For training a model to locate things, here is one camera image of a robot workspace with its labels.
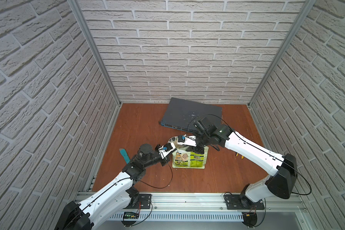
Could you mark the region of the teal handled tool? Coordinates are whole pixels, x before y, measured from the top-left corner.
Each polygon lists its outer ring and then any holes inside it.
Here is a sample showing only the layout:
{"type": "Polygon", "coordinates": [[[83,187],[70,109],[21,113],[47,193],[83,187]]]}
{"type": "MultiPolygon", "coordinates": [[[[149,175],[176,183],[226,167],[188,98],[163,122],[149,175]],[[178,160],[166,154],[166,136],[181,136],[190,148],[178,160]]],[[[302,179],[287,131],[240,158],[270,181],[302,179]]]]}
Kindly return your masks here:
{"type": "Polygon", "coordinates": [[[123,159],[125,160],[126,163],[130,162],[130,158],[128,153],[126,152],[125,149],[119,149],[120,154],[122,155],[123,159]]]}

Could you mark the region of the aluminium corner post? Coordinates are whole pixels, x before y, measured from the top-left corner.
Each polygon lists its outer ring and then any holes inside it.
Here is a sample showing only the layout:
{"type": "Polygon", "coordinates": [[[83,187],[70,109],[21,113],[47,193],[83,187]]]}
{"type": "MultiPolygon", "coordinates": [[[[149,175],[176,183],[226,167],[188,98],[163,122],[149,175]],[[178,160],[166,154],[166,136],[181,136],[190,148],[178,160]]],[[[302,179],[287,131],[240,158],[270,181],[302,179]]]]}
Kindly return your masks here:
{"type": "Polygon", "coordinates": [[[70,5],[70,8],[72,9],[72,12],[73,12],[73,14],[74,14],[79,26],[80,26],[80,29],[81,29],[81,31],[85,37],[85,40],[86,40],[86,42],[90,48],[90,51],[93,54],[93,57],[96,61],[96,64],[98,65],[98,67],[100,69],[100,72],[101,72],[110,92],[111,92],[111,95],[112,95],[116,105],[118,107],[121,107],[122,103],[121,103],[121,101],[117,95],[117,92],[116,92],[116,90],[115,90],[115,88],[111,82],[110,76],[106,70],[105,64],[104,64],[103,59],[101,57],[101,54],[97,48],[97,45],[96,45],[95,40],[92,36],[91,30],[89,29],[89,26],[87,24],[87,21],[86,21],[84,15],[83,15],[83,12],[81,10],[81,7],[80,7],[78,1],[69,0],[68,3],[70,5]]]}
{"type": "Polygon", "coordinates": [[[287,35],[285,36],[283,42],[281,43],[277,53],[275,54],[274,59],[270,63],[270,66],[268,67],[267,71],[265,72],[263,78],[261,79],[255,93],[253,94],[250,102],[247,104],[248,108],[251,109],[254,105],[255,101],[257,100],[261,90],[263,89],[264,85],[266,84],[267,80],[271,76],[272,71],[275,69],[275,67],[278,65],[279,61],[284,56],[285,52],[287,51],[288,47],[290,46],[292,40],[294,39],[295,35],[303,25],[306,17],[308,16],[309,12],[313,8],[314,4],[316,3],[316,0],[307,0],[304,2],[299,14],[297,15],[295,21],[291,25],[287,35]]]}

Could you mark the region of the aluminium corner post right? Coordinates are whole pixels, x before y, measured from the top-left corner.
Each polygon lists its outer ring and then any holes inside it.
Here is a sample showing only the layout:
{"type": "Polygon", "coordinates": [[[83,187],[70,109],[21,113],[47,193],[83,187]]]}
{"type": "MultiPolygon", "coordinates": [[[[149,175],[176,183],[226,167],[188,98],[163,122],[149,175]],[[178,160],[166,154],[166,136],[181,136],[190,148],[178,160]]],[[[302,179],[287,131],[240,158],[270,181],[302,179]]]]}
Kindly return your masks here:
{"type": "Polygon", "coordinates": [[[294,39],[295,35],[303,25],[306,17],[308,16],[309,12],[313,8],[314,4],[316,3],[316,0],[307,0],[304,2],[299,14],[297,15],[295,21],[291,25],[287,35],[285,36],[283,42],[281,43],[277,53],[275,54],[274,59],[270,63],[270,66],[268,67],[267,71],[265,72],[263,78],[261,79],[255,93],[253,94],[250,102],[247,104],[248,108],[251,109],[254,105],[255,101],[257,100],[261,90],[263,89],[264,85],[266,84],[267,80],[271,76],[272,71],[275,69],[275,67],[278,65],[279,61],[284,56],[285,52],[287,51],[288,47],[290,46],[292,40],[294,39]]]}

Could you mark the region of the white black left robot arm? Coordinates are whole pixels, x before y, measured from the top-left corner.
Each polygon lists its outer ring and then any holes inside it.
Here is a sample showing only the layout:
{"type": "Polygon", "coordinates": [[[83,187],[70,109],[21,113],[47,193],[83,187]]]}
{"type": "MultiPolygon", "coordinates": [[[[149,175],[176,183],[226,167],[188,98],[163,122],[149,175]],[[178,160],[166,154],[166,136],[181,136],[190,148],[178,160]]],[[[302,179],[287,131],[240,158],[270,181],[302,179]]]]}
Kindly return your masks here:
{"type": "Polygon", "coordinates": [[[146,174],[146,169],[155,164],[167,165],[171,153],[176,151],[173,143],[153,148],[140,146],[136,155],[109,184],[85,200],[71,201],[63,209],[55,226],[56,230],[95,230],[114,214],[125,208],[140,210],[149,198],[140,199],[134,185],[146,174]]]}

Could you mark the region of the small green circuit board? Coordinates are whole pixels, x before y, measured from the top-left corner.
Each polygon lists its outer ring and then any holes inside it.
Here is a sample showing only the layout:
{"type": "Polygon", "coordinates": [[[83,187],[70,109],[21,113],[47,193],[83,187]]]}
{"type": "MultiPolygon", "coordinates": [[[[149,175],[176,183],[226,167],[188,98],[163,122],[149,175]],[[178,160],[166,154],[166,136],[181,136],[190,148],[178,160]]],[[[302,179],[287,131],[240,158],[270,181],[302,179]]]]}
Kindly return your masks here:
{"type": "Polygon", "coordinates": [[[138,219],[140,216],[137,212],[124,212],[123,219],[138,219]]]}

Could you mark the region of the aluminium corner post left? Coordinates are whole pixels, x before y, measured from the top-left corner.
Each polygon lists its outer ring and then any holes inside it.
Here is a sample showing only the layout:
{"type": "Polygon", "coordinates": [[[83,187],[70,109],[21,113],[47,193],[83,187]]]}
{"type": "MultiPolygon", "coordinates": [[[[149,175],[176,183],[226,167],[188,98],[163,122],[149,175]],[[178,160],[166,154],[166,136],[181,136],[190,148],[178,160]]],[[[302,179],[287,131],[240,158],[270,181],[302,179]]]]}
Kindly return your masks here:
{"type": "Polygon", "coordinates": [[[117,95],[117,92],[116,92],[116,90],[115,90],[115,88],[111,82],[110,76],[106,70],[105,64],[104,64],[103,59],[101,57],[101,54],[97,48],[97,45],[96,45],[95,40],[92,36],[91,30],[89,29],[89,26],[87,24],[87,21],[86,21],[84,15],[83,15],[83,12],[81,10],[81,7],[80,7],[78,1],[69,0],[68,3],[70,5],[70,8],[72,9],[72,12],[73,12],[73,14],[74,14],[79,26],[80,26],[80,29],[81,29],[81,31],[85,37],[85,40],[86,40],[86,42],[90,48],[90,51],[93,54],[93,57],[96,61],[96,64],[98,65],[98,67],[100,69],[100,72],[101,72],[110,92],[111,92],[111,95],[112,95],[116,105],[118,107],[121,107],[122,103],[121,103],[121,101],[117,95]]]}

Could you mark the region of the grey blue network switch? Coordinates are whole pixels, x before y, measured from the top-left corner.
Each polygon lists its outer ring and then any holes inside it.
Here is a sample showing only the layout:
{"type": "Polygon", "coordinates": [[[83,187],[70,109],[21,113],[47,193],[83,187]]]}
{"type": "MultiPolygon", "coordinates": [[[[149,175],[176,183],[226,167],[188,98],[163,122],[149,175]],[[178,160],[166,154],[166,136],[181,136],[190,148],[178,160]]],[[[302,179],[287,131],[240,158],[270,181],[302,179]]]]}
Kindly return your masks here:
{"type": "Polygon", "coordinates": [[[159,124],[163,127],[196,133],[197,129],[194,123],[204,117],[207,117],[209,121],[218,126],[221,123],[222,107],[185,99],[171,98],[159,124]]]}

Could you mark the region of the round black connector box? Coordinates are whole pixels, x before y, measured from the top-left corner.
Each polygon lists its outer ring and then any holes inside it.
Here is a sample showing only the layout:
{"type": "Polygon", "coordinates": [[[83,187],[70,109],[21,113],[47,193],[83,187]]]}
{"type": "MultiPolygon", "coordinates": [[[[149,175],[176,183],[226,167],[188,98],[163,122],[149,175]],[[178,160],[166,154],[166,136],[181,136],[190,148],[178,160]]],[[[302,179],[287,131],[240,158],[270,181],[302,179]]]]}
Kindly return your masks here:
{"type": "Polygon", "coordinates": [[[258,217],[257,214],[253,213],[242,213],[243,224],[248,228],[254,228],[257,225],[258,217]]]}

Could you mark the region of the green oats bag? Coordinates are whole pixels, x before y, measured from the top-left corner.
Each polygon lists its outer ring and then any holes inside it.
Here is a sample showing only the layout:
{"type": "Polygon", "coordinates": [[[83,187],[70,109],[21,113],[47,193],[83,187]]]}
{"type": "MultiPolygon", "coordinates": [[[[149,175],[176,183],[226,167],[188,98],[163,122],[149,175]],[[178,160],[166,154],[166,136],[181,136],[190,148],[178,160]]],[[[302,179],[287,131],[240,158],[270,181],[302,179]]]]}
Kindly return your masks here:
{"type": "Polygon", "coordinates": [[[173,168],[205,169],[209,147],[204,147],[203,154],[193,151],[192,146],[178,145],[172,154],[173,168]]]}

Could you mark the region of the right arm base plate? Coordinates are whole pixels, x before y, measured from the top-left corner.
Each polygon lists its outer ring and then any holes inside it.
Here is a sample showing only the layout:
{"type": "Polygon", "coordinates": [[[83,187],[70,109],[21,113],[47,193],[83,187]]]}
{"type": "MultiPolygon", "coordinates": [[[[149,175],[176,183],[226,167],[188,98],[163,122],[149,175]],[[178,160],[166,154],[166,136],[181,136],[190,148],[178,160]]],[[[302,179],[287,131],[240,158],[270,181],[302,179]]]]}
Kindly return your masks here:
{"type": "Polygon", "coordinates": [[[228,210],[265,210],[263,200],[252,202],[241,194],[225,193],[224,202],[228,210]]]}

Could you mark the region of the aluminium front rail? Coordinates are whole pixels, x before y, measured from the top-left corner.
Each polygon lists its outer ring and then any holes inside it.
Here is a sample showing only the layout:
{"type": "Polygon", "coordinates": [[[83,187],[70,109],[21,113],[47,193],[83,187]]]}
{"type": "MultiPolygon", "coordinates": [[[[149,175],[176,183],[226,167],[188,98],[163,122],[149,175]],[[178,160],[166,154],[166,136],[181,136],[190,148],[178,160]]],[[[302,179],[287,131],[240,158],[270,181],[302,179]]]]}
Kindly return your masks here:
{"type": "MultiPolygon", "coordinates": [[[[149,192],[151,202],[156,211],[244,211],[237,201],[238,194],[229,193],[167,193],[149,192]]],[[[303,201],[297,195],[289,199],[268,197],[256,204],[256,208],[249,207],[248,211],[257,212],[307,212],[303,201]]]]}

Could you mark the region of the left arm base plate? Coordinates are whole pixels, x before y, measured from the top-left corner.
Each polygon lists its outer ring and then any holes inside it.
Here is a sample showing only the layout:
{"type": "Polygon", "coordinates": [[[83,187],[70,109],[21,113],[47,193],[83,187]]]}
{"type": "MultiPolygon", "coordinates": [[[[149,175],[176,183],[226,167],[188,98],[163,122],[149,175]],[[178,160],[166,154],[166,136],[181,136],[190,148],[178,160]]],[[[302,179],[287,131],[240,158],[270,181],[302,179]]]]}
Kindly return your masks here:
{"type": "Polygon", "coordinates": [[[131,199],[126,209],[151,209],[152,194],[139,194],[131,199]]]}

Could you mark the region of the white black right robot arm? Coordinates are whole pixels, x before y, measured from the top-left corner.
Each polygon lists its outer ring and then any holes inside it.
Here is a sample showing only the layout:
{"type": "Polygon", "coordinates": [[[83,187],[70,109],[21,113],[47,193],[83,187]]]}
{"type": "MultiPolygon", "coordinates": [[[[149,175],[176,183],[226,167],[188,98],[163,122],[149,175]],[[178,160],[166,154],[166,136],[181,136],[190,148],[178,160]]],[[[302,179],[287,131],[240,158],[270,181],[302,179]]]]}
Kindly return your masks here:
{"type": "Polygon", "coordinates": [[[220,145],[236,152],[255,163],[268,175],[264,179],[248,184],[238,200],[248,208],[267,197],[276,196],[289,199],[298,177],[296,159],[293,155],[281,155],[248,140],[227,125],[215,126],[196,123],[198,146],[220,145]]]}

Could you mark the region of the green leaf pattern bowl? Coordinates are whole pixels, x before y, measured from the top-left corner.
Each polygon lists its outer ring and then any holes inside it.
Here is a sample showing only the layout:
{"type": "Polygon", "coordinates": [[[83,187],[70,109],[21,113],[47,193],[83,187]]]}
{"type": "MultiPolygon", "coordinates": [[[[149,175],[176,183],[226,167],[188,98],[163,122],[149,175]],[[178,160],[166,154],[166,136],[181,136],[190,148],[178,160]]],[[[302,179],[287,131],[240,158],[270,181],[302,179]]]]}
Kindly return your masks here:
{"type": "Polygon", "coordinates": [[[187,148],[187,147],[188,147],[188,146],[185,145],[184,143],[179,142],[179,137],[178,137],[178,136],[171,137],[171,138],[168,140],[168,143],[173,143],[174,146],[175,146],[177,149],[184,149],[184,148],[187,148]]]}

